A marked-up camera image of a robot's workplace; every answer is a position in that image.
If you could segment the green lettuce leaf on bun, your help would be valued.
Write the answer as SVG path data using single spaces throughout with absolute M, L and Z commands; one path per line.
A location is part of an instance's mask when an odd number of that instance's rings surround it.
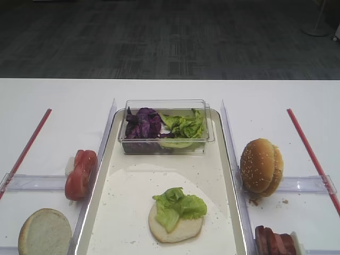
M 156 221 L 167 233 L 175 229 L 180 219 L 198 219 L 207 213 L 207 205 L 201 198 L 184 194 L 182 190 L 182 187 L 170 188 L 152 197 L 156 202 Z

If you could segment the standing tomato slices stack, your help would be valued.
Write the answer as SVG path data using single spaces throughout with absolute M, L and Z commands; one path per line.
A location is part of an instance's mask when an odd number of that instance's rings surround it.
M 91 172 L 97 167 L 97 154 L 93 150 L 78 150 L 74 159 L 73 171 L 65 183 L 65 196 L 72 201 L 84 198 L 88 191 Z

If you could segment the meat patty slices stack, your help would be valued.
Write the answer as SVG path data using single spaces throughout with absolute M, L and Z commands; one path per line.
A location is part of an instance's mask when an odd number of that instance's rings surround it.
M 297 255 L 299 248 L 291 234 L 277 234 L 271 228 L 262 225 L 255 229 L 255 238 L 258 254 L 294 254 Z

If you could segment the purple cabbage leaves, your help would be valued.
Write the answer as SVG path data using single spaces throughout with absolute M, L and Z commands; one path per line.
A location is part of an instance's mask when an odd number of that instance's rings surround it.
M 133 115 L 128 107 L 126 121 L 128 122 L 125 130 L 126 139 L 175 138 L 172 132 L 160 132 L 162 119 L 158 112 L 152 108 L 140 108 L 138 112 Z

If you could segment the bottom bun on tray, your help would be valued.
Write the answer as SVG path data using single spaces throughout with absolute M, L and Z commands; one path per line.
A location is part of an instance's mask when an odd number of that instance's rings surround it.
M 203 226 L 203 217 L 198 219 L 179 219 L 174 230 L 168 233 L 156 221 L 157 206 L 153 204 L 148 216 L 148 224 L 154 238 L 161 243 L 176 243 L 196 237 Z

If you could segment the white metal tray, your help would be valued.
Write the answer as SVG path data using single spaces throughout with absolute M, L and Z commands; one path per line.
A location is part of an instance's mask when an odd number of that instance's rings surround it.
M 103 189 L 86 254 L 245 254 L 220 111 L 211 110 L 215 139 L 204 154 L 125 155 L 116 113 L 101 174 Z M 172 187 L 201 197 L 208 207 L 200 234 L 160 243 L 148 225 L 153 196 Z

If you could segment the long clear divider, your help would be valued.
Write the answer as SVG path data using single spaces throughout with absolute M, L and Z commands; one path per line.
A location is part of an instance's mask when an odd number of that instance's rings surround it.
M 230 118 L 228 116 L 227 108 L 223 100 L 220 108 L 220 113 L 223 121 L 225 143 L 231 169 L 231 178 L 233 182 L 235 201 L 237 204 L 237 213 L 241 227 L 243 247 L 245 249 L 245 254 L 258 254 L 257 245 L 256 241 L 254 240 L 248 212 L 247 198 L 242 188 L 240 168 L 237 162 L 232 130 L 230 127 Z
M 97 166 L 91 173 L 89 180 L 89 192 L 83 200 L 79 218 L 77 220 L 73 236 L 70 240 L 67 254 L 87 253 L 100 200 L 99 192 L 103 189 L 103 181 L 101 179 L 105 177 L 105 174 L 101 174 L 100 169 L 103 163 L 106 146 L 109 141 L 116 110 L 116 100 L 113 100 L 97 154 Z

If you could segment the red strip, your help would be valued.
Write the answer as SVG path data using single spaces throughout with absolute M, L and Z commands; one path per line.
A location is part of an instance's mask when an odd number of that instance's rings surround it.
M 305 146 L 305 148 L 306 148 L 306 150 L 307 150 L 307 152 L 308 152 L 318 174 L 321 176 L 321 179 L 322 179 L 322 181 L 323 181 L 323 183 L 324 183 L 324 185 L 325 185 L 325 187 L 328 191 L 329 197 L 330 197 L 330 199 L 331 199 L 331 201 L 332 201 L 332 203 L 333 203 L 333 205 L 334 205 L 334 207 L 335 207 L 335 209 L 336 209 L 336 211 L 339 215 L 340 214 L 340 212 L 339 212 L 339 200 L 336 196 L 335 189 L 331 186 L 330 181 L 328 180 L 322 166 L 320 165 L 315 153 L 313 152 L 313 150 L 312 150 L 312 148 L 311 148 L 311 146 L 310 146 L 310 144 L 309 144 L 309 142 L 308 142 L 308 140 L 307 140 L 297 118 L 295 117 L 292 109 L 289 108 L 286 111 L 287 111 L 297 133 L 299 134 L 299 137 L 302 140 L 302 142 L 303 142 L 303 144 L 304 144 L 304 146 Z
M 24 149 L 22 150 L 21 154 L 19 155 L 18 159 L 16 160 L 14 166 L 12 167 L 11 171 L 7 173 L 1 183 L 1 196 L 3 197 L 6 187 L 10 184 L 11 180 L 13 179 L 15 173 L 19 169 L 20 165 L 22 164 L 25 156 L 27 155 L 29 149 L 31 148 L 32 144 L 34 143 L 36 137 L 38 136 L 40 130 L 43 128 L 44 124 L 46 123 L 48 117 L 50 116 L 52 109 L 48 108 L 43 115 L 42 119 L 40 120 L 39 124 L 37 125 L 36 129 L 34 130 L 32 136 L 30 137 L 29 141 L 25 145 Z

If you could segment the left long clear divider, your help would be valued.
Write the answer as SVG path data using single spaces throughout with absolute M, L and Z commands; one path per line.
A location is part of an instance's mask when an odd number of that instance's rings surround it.
M 101 174 L 100 169 L 103 163 L 106 146 L 109 141 L 116 110 L 116 100 L 113 100 L 97 154 L 97 166 L 91 173 L 89 180 L 89 192 L 83 200 L 79 218 L 77 220 L 73 236 L 70 240 L 67 254 L 87 253 L 100 200 L 99 192 L 103 189 L 103 181 L 101 179 L 105 177 L 105 174 Z

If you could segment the bun half standing left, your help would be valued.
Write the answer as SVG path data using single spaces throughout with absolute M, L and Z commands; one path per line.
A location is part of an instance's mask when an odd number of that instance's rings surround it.
M 34 212 L 21 227 L 19 254 L 67 254 L 72 230 L 60 211 L 43 208 Z

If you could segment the white floor stand base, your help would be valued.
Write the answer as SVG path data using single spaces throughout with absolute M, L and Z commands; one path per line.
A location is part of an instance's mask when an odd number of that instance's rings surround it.
M 320 11 L 317 17 L 317 20 L 315 22 L 315 25 L 313 26 L 303 26 L 302 28 L 300 28 L 300 31 L 308 36 L 312 36 L 312 37 L 326 37 L 329 35 L 329 30 L 326 28 L 326 26 L 322 23 L 321 24 L 321 18 L 324 12 L 324 8 L 326 5 L 327 1 L 322 1 L 321 2 L 321 7 L 320 7 Z

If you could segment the white patty stopper block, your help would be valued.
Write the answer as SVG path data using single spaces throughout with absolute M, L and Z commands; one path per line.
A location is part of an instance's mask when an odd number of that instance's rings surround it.
M 298 236 L 297 236 L 297 233 L 296 232 L 291 232 L 290 233 L 290 236 L 294 242 L 294 247 L 295 247 L 295 250 L 296 250 L 296 254 L 297 255 L 306 255 L 306 251 L 305 251 L 305 248 L 304 248 L 304 245 L 302 243 L 300 243 L 299 239 L 298 239 Z

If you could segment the clear rail upper right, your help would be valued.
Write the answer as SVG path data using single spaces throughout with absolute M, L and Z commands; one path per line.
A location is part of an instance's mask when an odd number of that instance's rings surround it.
M 337 194 L 337 190 L 329 175 L 283 177 L 276 192 L 278 193 L 313 193 Z

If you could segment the clear rail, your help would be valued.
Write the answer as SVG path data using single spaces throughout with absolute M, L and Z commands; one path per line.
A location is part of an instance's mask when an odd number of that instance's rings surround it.
M 308 255 L 340 255 L 339 250 L 306 250 Z
M 337 194 L 337 190 L 329 175 L 283 177 L 276 192 L 278 193 L 313 193 Z
M 7 173 L 1 181 L 1 192 L 64 191 L 64 175 L 25 175 Z

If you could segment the clear rail lower right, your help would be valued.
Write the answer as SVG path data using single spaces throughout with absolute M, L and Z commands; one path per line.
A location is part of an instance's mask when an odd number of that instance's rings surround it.
M 306 250 L 308 255 L 340 255 L 339 250 Z

